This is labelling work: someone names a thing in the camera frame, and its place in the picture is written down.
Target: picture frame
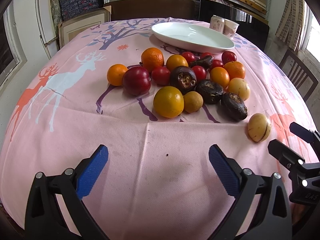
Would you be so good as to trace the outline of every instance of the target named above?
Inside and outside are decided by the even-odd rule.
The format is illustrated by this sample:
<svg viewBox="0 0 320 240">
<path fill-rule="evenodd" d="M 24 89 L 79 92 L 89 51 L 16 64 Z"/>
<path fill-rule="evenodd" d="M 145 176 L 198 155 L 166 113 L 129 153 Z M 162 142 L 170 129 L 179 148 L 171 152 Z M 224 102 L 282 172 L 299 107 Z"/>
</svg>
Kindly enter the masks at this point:
<svg viewBox="0 0 320 240">
<path fill-rule="evenodd" d="M 96 9 L 59 24 L 60 48 L 84 30 L 110 21 L 111 6 Z"/>
</svg>

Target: blue gripper pad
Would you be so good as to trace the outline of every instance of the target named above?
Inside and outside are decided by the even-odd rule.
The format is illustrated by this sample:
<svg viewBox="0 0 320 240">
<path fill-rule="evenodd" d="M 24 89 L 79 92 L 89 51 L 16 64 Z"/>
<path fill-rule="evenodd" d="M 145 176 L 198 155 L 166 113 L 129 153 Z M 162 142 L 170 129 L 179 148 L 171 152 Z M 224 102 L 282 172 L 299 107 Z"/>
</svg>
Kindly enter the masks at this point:
<svg viewBox="0 0 320 240">
<path fill-rule="evenodd" d="M 90 194 L 93 185 L 108 161 L 108 156 L 108 148 L 101 145 L 91 157 L 89 164 L 84 168 L 77 181 L 76 193 L 79 199 Z"/>
<path fill-rule="evenodd" d="M 220 181 L 222 182 L 229 196 L 237 197 L 240 193 L 240 180 L 237 174 L 233 171 L 227 158 L 220 148 L 215 144 L 209 149 L 209 161 L 216 171 Z"/>
<path fill-rule="evenodd" d="M 313 133 L 295 122 L 290 124 L 289 129 L 290 132 L 300 137 L 306 143 L 312 143 L 314 141 Z"/>
</svg>

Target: cloth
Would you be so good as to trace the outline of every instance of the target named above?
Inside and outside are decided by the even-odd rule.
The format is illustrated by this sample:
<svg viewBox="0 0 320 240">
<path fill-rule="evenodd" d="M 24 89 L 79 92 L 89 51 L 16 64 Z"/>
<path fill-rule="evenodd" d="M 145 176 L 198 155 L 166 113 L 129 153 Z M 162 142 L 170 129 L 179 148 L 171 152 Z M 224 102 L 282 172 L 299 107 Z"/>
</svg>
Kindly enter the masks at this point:
<svg viewBox="0 0 320 240">
<path fill-rule="evenodd" d="M 0 197 L 21 227 L 35 174 L 52 176 L 75 168 L 100 144 L 108 147 L 109 160 L 83 201 L 111 239 L 207 239 L 234 200 L 209 162 L 213 144 L 255 174 L 280 172 L 288 193 L 288 172 L 269 155 L 269 141 L 278 138 L 306 162 L 317 161 L 312 148 L 289 131 L 294 121 L 316 129 L 300 94 L 277 65 L 237 34 L 233 52 L 244 64 L 251 88 L 245 102 L 248 117 L 242 122 L 231 121 L 219 105 L 165 119 L 152 107 L 160 89 L 154 83 L 141 97 L 110 86 L 106 73 L 113 64 L 136 65 L 150 47 L 159 48 L 165 60 L 184 51 L 152 35 L 152 25 L 169 21 L 209 27 L 172 18 L 98 25 L 63 47 L 23 93 L 0 155 Z M 271 134 L 261 143 L 245 133 L 255 113 L 272 121 Z"/>
<path fill-rule="evenodd" d="M 303 28 L 304 0 L 287 0 L 276 36 L 296 51 Z"/>
</svg>

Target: orange flower print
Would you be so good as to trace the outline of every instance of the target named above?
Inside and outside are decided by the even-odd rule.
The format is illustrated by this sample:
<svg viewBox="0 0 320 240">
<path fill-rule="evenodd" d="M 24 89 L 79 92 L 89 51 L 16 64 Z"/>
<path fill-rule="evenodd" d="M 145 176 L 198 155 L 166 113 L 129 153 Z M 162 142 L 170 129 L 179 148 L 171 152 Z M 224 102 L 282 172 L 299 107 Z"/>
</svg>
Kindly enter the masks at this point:
<svg viewBox="0 0 320 240">
<path fill-rule="evenodd" d="M 124 50 L 124 49 L 127 49 L 127 48 L 129 48 L 129 45 L 125 44 L 125 45 L 119 46 L 117 49 L 118 50 Z"/>
</svg>

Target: white plate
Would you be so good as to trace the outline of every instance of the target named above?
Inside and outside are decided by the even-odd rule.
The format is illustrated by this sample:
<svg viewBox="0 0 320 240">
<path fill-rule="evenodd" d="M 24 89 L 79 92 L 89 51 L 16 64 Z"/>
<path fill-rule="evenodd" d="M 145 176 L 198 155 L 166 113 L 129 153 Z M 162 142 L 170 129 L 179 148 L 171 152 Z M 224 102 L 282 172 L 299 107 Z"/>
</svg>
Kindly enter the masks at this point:
<svg viewBox="0 0 320 240">
<path fill-rule="evenodd" d="M 235 47 L 222 33 L 190 23 L 158 23 L 151 30 L 159 40 L 186 50 L 219 54 Z"/>
</svg>

